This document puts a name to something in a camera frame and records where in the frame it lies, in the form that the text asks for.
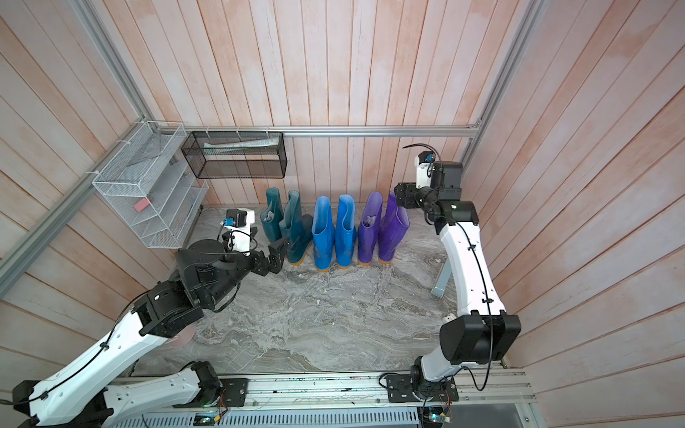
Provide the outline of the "teal rain boot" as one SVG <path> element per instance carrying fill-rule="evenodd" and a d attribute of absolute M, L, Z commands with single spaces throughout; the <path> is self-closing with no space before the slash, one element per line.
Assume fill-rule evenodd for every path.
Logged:
<path fill-rule="evenodd" d="M 290 239 L 286 256 L 292 265 L 297 266 L 303 261 L 307 247 L 312 239 L 312 222 L 312 215 L 303 215 L 301 212 L 300 193 L 298 191 L 289 191 L 283 219 L 279 221 L 278 226 L 282 237 Z"/>
<path fill-rule="evenodd" d="M 260 213 L 262 229 L 270 243 L 282 238 L 279 223 L 283 219 L 280 191 L 271 187 L 266 191 L 267 206 Z"/>

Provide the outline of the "purple rain boot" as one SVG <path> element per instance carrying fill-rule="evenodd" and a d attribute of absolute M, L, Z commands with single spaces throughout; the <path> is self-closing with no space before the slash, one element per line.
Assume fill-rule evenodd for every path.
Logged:
<path fill-rule="evenodd" d="M 373 259 L 378 240 L 384 198 L 380 192 L 372 192 L 362 212 L 358 230 L 358 261 L 367 266 Z"/>
<path fill-rule="evenodd" d="M 404 207 L 396 203 L 395 192 L 388 197 L 385 215 L 382 219 L 378 241 L 378 258 L 383 264 L 390 264 L 397 246 L 410 228 L 410 217 Z"/>

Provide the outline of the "blue rain boot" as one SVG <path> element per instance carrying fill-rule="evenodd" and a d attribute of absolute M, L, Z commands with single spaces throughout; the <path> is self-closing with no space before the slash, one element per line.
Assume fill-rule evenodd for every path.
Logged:
<path fill-rule="evenodd" d="M 333 260 L 335 227 L 327 196 L 320 196 L 316 201 L 311 231 L 315 266 L 319 271 L 328 271 Z"/>
<path fill-rule="evenodd" d="M 335 251 L 338 266 L 347 269 L 352 264 L 356 240 L 355 201 L 349 194 L 339 197 L 335 230 Z"/>

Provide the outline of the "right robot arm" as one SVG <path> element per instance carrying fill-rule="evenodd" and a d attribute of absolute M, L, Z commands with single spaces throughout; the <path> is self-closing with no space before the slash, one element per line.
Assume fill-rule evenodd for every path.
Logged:
<path fill-rule="evenodd" d="M 413 394 L 421 401 L 441 395 L 461 370 L 491 367 L 521 332 L 518 316 L 508 314 L 486 266 L 476 207 L 461 197 L 462 166 L 423 152 L 415 160 L 417 178 L 394 188 L 396 203 L 419 209 L 443 244 L 454 279 L 458 309 L 441 326 L 439 345 L 417 358 L 411 369 Z"/>

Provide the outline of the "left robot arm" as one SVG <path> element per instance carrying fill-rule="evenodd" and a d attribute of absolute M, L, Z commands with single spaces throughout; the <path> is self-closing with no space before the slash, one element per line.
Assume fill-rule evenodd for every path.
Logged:
<path fill-rule="evenodd" d="M 157 408 L 217 404 L 225 388 L 208 361 L 142 383 L 114 385 L 112 380 L 205 311 L 226 309 L 249 274 L 278 274 L 288 247 L 282 238 L 266 253 L 231 251 L 218 240 L 204 239 L 180 250 L 176 271 L 126 306 L 107 335 L 45 380 L 19 383 L 5 405 L 28 417 L 26 427 L 108 427 Z"/>

